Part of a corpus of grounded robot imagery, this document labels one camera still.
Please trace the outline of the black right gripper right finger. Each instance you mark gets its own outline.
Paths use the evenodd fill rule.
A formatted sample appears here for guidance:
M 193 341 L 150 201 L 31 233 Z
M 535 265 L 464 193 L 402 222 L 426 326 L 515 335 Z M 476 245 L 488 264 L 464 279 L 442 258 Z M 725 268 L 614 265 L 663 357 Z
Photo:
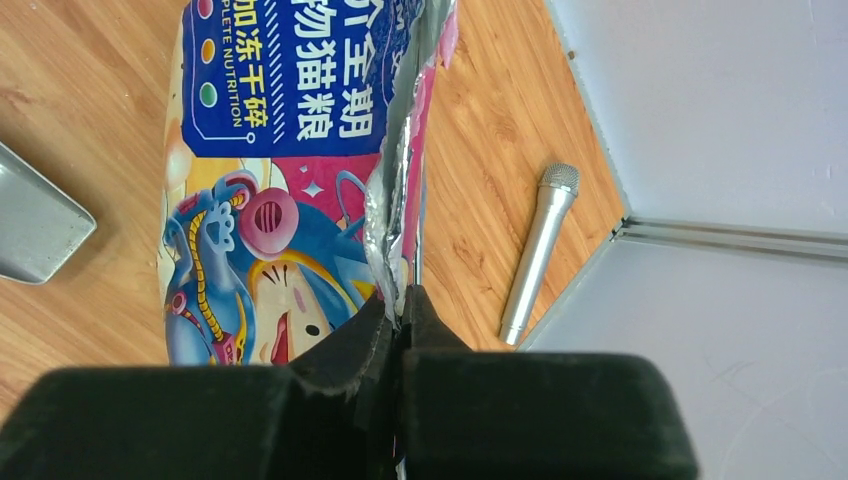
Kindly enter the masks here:
M 426 290 L 402 315 L 401 444 L 411 479 L 695 479 L 660 370 L 635 355 L 476 352 Z

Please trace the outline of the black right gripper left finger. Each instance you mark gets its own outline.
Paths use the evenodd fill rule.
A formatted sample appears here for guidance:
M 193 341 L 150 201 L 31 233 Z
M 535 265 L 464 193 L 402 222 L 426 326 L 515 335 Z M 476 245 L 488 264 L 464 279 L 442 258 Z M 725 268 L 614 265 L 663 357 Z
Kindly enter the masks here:
M 383 302 L 283 366 L 63 368 L 1 428 L 5 479 L 390 479 Z

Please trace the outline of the colourful pet food bag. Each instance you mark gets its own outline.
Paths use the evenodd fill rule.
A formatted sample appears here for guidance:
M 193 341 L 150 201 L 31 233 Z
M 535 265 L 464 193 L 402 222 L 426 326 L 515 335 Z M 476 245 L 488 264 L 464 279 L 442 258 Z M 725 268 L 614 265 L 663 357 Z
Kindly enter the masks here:
M 191 1 L 165 122 L 158 273 L 174 365 L 284 364 L 383 282 L 363 243 L 398 162 L 391 274 L 419 268 L 424 139 L 453 1 Z

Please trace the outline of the silver metal hook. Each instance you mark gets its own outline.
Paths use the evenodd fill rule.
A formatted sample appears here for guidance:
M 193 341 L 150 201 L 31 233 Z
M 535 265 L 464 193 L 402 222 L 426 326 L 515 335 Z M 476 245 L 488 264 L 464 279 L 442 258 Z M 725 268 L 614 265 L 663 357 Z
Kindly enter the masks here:
M 92 214 L 1 146 L 1 277 L 43 285 L 96 231 Z

